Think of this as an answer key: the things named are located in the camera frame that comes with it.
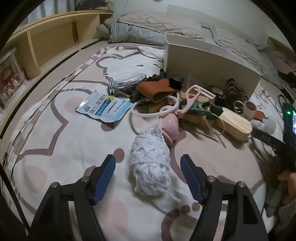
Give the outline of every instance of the wooden headboard shelf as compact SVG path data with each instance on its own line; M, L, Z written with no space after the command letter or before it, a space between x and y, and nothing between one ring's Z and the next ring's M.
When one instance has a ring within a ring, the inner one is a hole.
M96 27L113 13L86 10L55 14L26 24L11 35L1 55L16 47L17 61L30 80L24 91L3 111L0 133L30 89L63 60L98 41Z
M269 45L269 51L278 50L296 62L295 52L279 40L268 36L267 44Z

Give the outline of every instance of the pink patterned sheet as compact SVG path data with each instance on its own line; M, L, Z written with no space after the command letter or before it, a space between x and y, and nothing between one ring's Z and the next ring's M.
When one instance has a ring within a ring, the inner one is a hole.
M180 157L185 153L220 181L244 181L262 210L268 172L263 164L274 154L260 141L250 139L242 143L228 134L219 136L216 130L209 136L206 130L181 120L179 141L170 149L169 191L181 200L177 203L167 194L148 197L133 190L135 179L129 170L131 145L136 135L146 126L157 124L157 119L143 119L128 111L121 121L107 124L75 112L94 90L107 93L110 73L128 71L147 76L159 73L163 54L164 50L153 47L103 48L22 117L11 138L4 166L29 224L52 182L61 185L76 182L100 166L107 154L116 157L116 169L104 199L94 207L107 240L189 240L201 206L192 198L179 167ZM274 96L279 89L267 83L262 80L258 84L251 101L266 116L276 118L274 136L281 139L281 112L263 84ZM17 213L7 189L2 192ZM223 202L215 240L222 236L226 208L227 202ZM81 240L71 202L70 213L74 235ZM264 211L263 219L270 231L275 218L267 218Z

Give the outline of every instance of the metal screw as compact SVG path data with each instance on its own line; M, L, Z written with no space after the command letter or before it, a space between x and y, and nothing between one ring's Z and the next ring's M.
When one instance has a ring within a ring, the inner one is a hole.
M242 181L240 181L240 182L238 183L238 185L239 185L241 188L244 188L244 187L246 186L246 184L245 184L244 182L242 182Z
M50 186L51 186L52 188L56 188L58 185L59 185L58 182L53 182L52 184L50 184Z
M209 182L213 183L214 181L216 181L216 178L213 177L213 176L208 176L208 177L207 177L207 180L208 180Z
M80 179L80 181L82 181L83 183L87 182L89 180L88 176L84 176Z

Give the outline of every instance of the white yarn ball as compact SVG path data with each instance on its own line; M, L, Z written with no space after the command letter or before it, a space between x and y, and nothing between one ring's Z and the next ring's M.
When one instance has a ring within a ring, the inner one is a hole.
M264 131L265 133L268 133L270 135L273 135L276 129L276 121L271 117L269 117L268 119L263 119L263 123L259 120L251 120L250 122L252 127Z
M135 138L130 162L130 169L136 179L136 192L156 196L170 185L170 150L160 129L144 129Z

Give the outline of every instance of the brown strap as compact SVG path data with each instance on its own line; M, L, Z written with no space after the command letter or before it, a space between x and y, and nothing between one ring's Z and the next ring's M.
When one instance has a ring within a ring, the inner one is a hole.
M137 90L154 103L164 100L168 95L175 92L175 90L169 86L168 79L142 82L138 84Z

